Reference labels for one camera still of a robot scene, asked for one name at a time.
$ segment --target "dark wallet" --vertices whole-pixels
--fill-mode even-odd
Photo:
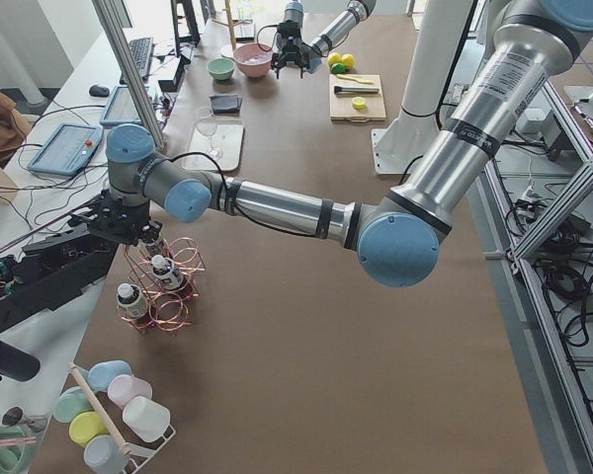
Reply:
[[[237,94],[211,96],[211,108],[214,114],[237,114],[241,108],[241,97]]]

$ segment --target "green bowl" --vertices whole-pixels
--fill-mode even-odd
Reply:
[[[235,70],[235,63],[225,57],[214,59],[207,65],[207,71],[216,81],[225,81],[230,79]]]

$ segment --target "wooden cutting board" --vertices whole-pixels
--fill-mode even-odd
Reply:
[[[329,116],[332,120],[348,121],[372,121],[386,120],[386,110],[384,109],[384,96],[382,95],[382,84],[378,74],[349,74],[361,79],[371,79],[374,84],[359,84],[355,81],[340,79],[334,74],[329,75]],[[367,99],[367,107],[357,111],[352,107],[352,99],[360,94],[334,94],[334,86],[351,87],[378,87],[380,92],[377,94],[365,94],[362,97]]]

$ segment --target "yellow lemon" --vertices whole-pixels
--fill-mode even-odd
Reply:
[[[342,58],[343,57],[340,55],[340,52],[332,52],[329,56],[327,56],[327,64],[329,64],[331,67],[337,62],[341,62]]]
[[[340,62],[342,62],[348,70],[356,65],[354,55],[349,53],[343,54],[340,58]]]

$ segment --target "blue cup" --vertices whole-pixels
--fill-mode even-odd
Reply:
[[[125,472],[129,455],[119,450],[110,435],[102,434],[88,443],[83,460],[97,474],[119,474]]]
[[[108,385],[119,375],[131,375],[131,367],[124,360],[108,360],[94,365],[88,372],[88,384],[93,390],[107,392]]]

